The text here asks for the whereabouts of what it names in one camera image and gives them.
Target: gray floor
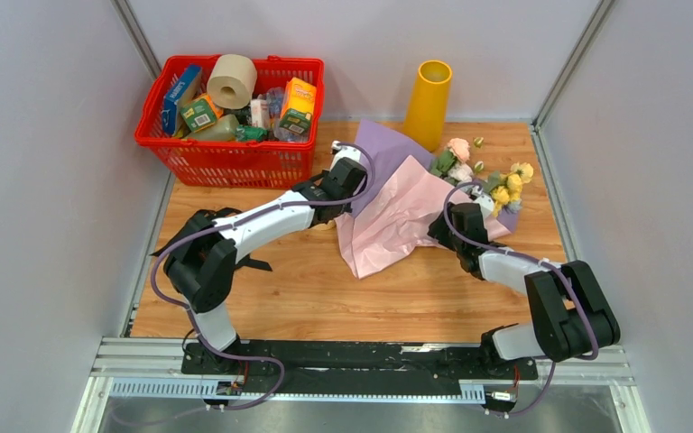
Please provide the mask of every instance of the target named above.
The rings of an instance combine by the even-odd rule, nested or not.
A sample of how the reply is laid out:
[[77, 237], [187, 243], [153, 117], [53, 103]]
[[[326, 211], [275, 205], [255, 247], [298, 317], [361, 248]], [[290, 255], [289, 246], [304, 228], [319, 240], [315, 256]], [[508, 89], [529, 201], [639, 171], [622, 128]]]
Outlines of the gray floor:
[[[520, 406], [528, 404], [536, 387], [520, 388]], [[164, 419], [200, 406], [184, 399], [112, 399], [120, 419], [145, 422]], [[552, 386], [544, 401], [519, 418], [497, 419], [481, 410], [453, 404], [334, 403], [269, 401], [250, 410], [200, 412], [171, 419], [158, 426], [128, 428], [106, 412], [100, 432], [620, 432], [612, 396], [607, 387]]]

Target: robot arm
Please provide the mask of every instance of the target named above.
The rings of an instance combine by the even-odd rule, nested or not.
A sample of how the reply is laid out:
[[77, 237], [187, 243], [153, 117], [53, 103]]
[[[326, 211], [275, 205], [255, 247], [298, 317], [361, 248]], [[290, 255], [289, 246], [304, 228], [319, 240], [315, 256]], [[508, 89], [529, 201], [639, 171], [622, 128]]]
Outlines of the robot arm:
[[[568, 294], [559, 278], [541, 263], [533, 263], [503, 245], [490, 243], [484, 225], [483, 209], [478, 203], [448, 204], [453, 226], [468, 239], [496, 246], [500, 251], [478, 248], [463, 242], [450, 231], [444, 216], [435, 220], [429, 235], [456, 252], [461, 267], [474, 277], [499, 282], [527, 295], [531, 323], [499, 327], [482, 335], [482, 349], [489, 364], [504, 364], [524, 357], [548, 357], [561, 362], [591, 350], [578, 306], [567, 309]], [[620, 328], [590, 266], [581, 261], [553, 263], [570, 281], [579, 303], [594, 331], [599, 347], [620, 339]]]
[[[228, 226], [175, 249], [163, 266], [211, 345], [224, 350], [237, 339], [225, 299], [238, 264], [262, 245], [347, 212], [348, 205], [329, 202], [353, 196], [365, 180], [359, 155], [359, 151], [345, 147], [336, 154], [331, 170], [324, 170], [274, 201], [242, 214], [217, 217], [217, 212], [200, 210], [174, 236], [171, 242], [212, 226]], [[291, 206], [293, 203], [302, 206]]]
[[[274, 201], [230, 217], [200, 210], [174, 237], [181, 239], [212, 226], [228, 227], [180, 246], [163, 266], [174, 288], [195, 313], [203, 337], [216, 349], [224, 350], [237, 340], [225, 299], [238, 264], [258, 247], [328, 222], [349, 210], [348, 205], [329, 202], [353, 196], [366, 172], [358, 162], [360, 153], [356, 149], [341, 149], [334, 143], [334, 152], [331, 170], [296, 185]], [[285, 206], [292, 203], [304, 206]], [[474, 203], [449, 204], [446, 209], [454, 227], [481, 244], [489, 244], [484, 219], [491, 211], [492, 202], [485, 197]], [[262, 214], [249, 217], [259, 212]], [[531, 323], [500, 327], [482, 335], [486, 363], [504, 364], [536, 356], [559, 362], [590, 350], [590, 337], [578, 312], [565, 307], [567, 293], [552, 273], [514, 255], [464, 243], [452, 235], [442, 215], [430, 225], [429, 235], [455, 251], [465, 271], [481, 280], [500, 282], [528, 297]], [[619, 327], [590, 267], [579, 261], [554, 264], [571, 280], [598, 345], [616, 343]]]

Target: blue box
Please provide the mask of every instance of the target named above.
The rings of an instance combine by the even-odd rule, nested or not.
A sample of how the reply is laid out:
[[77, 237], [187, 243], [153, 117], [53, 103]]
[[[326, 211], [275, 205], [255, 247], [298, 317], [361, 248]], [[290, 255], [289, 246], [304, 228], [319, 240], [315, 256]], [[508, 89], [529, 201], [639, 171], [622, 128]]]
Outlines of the blue box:
[[181, 74], [180, 79], [171, 86], [166, 92], [166, 96], [163, 97], [161, 127], [166, 134], [174, 135], [184, 123], [180, 110], [195, 97], [200, 86], [201, 72], [200, 66], [189, 65]]

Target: yellow flower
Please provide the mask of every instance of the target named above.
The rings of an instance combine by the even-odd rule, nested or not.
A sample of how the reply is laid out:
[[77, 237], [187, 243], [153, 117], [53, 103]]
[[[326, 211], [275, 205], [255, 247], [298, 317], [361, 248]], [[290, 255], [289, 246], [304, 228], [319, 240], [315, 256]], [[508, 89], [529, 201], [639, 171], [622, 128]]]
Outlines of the yellow flower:
[[509, 202], [509, 190], [506, 187], [498, 187], [493, 189], [490, 197], [493, 198], [496, 205], [505, 205]]
[[519, 175], [522, 179], [522, 183], [530, 183], [532, 181], [532, 175], [534, 170], [528, 162], [517, 162], [512, 165], [512, 172]]
[[519, 174], [510, 174], [506, 178], [506, 187], [508, 187], [509, 192], [522, 192], [522, 178], [519, 177]]

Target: bottle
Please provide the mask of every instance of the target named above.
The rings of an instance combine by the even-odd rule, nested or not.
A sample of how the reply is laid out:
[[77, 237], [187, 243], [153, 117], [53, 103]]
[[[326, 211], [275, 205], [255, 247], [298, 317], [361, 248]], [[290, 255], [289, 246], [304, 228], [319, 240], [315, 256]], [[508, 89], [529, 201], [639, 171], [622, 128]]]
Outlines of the bottle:
[[235, 140], [235, 129], [240, 123], [235, 115], [223, 115], [217, 122], [210, 127], [189, 134], [185, 139], [194, 139], [199, 142], [233, 142]]

